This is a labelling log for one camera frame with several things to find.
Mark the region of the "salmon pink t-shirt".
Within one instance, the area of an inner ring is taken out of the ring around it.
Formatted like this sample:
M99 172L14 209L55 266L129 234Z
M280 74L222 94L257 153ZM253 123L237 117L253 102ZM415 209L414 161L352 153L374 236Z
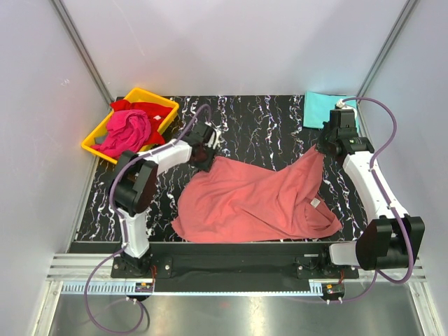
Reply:
M319 197L323 159L310 148L272 171L217 157L210 171L196 173L182 191L172 227L194 243L329 237L342 224Z

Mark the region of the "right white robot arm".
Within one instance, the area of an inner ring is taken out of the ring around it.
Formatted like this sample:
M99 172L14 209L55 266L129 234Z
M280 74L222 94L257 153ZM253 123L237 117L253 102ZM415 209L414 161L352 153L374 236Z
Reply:
M394 197L377 164L376 150L368 138L357 133L352 108L330 112L316 149L341 165L356 188L368 221L356 241L330 245L329 253L318 259L319 272L334 277L343 265L362 270L412 271L425 231L424 222L419 216L409 215Z

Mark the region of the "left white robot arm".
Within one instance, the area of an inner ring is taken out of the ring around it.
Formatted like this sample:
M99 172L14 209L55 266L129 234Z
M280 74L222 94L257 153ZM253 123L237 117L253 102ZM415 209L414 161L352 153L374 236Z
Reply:
M146 236L146 211L157 191L158 176L182 164L208 172L221 132L208 122L198 122L179 138L141 153L126 150L120 156L109 190L109 204L120 220L120 258L136 277L151 270L150 243Z

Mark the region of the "folded turquoise t-shirt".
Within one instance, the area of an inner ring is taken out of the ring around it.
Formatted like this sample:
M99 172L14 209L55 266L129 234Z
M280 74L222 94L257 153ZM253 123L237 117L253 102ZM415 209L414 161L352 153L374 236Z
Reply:
M321 130L323 123L329 121L330 111L334 109L336 103L346 98L348 96L306 92L304 95L303 127Z

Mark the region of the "red t-shirt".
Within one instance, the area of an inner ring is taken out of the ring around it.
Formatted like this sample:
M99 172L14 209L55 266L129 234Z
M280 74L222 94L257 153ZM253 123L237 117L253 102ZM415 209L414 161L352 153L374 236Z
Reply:
M148 146L165 143L165 140L162 138L163 131L160 131L159 128L172 112L171 107L166 107L151 102L129 102L126 99L115 101L110 104L110 107L114 111L125 111L133 109L144 111L150 122L151 133L149 138L143 143L143 145Z

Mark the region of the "magenta t-shirt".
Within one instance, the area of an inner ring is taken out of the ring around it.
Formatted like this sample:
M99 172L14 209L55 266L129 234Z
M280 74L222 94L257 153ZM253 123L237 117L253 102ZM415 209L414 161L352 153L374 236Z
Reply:
M118 159L125 151L137 152L149 139L152 128L146 113L139 109L115 111L106 124L106 138L92 148Z

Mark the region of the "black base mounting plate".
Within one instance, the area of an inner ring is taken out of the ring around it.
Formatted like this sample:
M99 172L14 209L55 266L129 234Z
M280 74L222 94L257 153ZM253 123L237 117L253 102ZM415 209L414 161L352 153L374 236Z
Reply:
M148 269L134 269L118 256L111 276L262 289L293 288L299 281L358 279L357 269L330 262L329 246L323 242L152 243Z

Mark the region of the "left small circuit board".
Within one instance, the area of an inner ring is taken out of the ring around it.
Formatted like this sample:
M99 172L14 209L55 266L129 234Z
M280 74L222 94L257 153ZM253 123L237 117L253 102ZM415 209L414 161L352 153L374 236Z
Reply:
M135 284L136 293L152 293L154 291L153 282L137 282Z

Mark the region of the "small circuit board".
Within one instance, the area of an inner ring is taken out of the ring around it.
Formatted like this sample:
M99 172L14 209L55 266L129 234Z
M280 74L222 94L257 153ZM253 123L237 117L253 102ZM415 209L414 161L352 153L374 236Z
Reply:
M154 291L153 282L137 282L135 284L136 293L152 293Z
M343 283L328 283L325 285L325 293L328 295L343 295L345 285Z

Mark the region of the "right small circuit board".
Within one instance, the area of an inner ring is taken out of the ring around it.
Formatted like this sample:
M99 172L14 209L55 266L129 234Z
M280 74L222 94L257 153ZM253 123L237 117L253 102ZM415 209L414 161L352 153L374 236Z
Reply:
M343 295L345 285L343 283L328 283L325 285L325 293L328 295Z

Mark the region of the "right aluminium frame post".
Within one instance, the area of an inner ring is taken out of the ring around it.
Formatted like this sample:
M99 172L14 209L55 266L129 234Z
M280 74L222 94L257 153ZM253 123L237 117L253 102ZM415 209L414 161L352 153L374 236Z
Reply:
M385 41L379 49L374 62L369 68L363 82L361 83L361 86L357 91L357 96L364 97L366 95L419 3L420 0L405 1Z

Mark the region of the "aluminium frame post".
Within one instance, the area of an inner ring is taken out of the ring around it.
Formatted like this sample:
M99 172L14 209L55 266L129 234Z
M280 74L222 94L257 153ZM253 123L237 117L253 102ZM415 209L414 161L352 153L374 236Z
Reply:
M419 3L420 0L405 1L385 41L379 49L374 62L369 68L363 82L361 83L361 86L357 91L357 96L364 97L366 95Z
M107 88L92 56L90 55L65 3L61 0L49 0L49 3L55 10L57 17L62 23L62 26L65 29L70 41L73 43L74 48L80 56L101 97L106 104L110 104L113 101L113 96L109 92L109 89Z

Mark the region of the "left aluminium frame post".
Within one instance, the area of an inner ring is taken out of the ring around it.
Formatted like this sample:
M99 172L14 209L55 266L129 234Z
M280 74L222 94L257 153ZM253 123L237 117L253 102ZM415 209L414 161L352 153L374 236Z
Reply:
M109 92L109 89L107 88L92 56L90 55L65 3L61 0L49 0L49 3L55 10L57 17L62 23L62 26L65 29L70 41L73 43L74 48L80 56L101 97L106 104L110 104L113 101L113 96Z

